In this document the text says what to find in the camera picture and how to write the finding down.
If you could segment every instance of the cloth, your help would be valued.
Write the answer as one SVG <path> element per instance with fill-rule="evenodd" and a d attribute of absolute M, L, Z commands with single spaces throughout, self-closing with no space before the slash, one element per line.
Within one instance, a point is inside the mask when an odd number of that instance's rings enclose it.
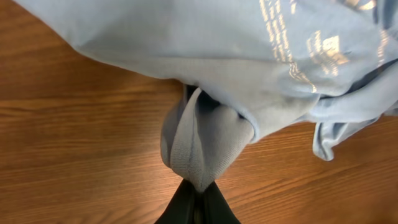
<path fill-rule="evenodd" d="M 195 98 L 168 116 L 162 134 L 164 162 L 197 189 L 226 169 L 250 134 L 254 143 L 292 123 L 316 122 L 313 150 L 330 160 L 331 147 L 398 100 L 396 65 L 366 82 L 367 74 L 398 58 L 395 0 L 16 2 L 83 55 L 198 87 Z M 363 86 L 353 90 L 357 83 Z M 201 103 L 195 106 L 203 92 L 220 104 L 206 118 L 197 113 Z M 224 114 L 231 120 L 215 119 Z M 202 125 L 235 130 L 202 132 Z M 190 140 L 181 139 L 185 133 Z M 208 159 L 220 142 L 226 144 L 217 149 L 220 157 Z"/>

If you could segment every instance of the wooden table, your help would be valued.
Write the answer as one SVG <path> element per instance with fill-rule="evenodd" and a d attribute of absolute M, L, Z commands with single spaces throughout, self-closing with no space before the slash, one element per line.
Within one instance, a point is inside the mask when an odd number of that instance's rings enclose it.
<path fill-rule="evenodd" d="M 181 178 L 162 120 L 179 83 L 85 58 L 0 1 L 0 223 L 154 223 Z M 398 119 L 312 154 L 313 124 L 248 146 L 218 181 L 242 223 L 398 223 Z"/>

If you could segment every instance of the wooden floor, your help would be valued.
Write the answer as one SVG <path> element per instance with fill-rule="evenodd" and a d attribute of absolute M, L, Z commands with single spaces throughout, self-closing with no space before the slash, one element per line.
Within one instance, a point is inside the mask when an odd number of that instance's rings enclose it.
<path fill-rule="evenodd" d="M 175 81 L 73 51 L 0 1 L 0 223 L 154 223 L 181 178 L 163 165 Z M 247 147 L 218 180 L 242 223 L 398 223 L 398 118 L 312 154 L 313 124 Z"/>

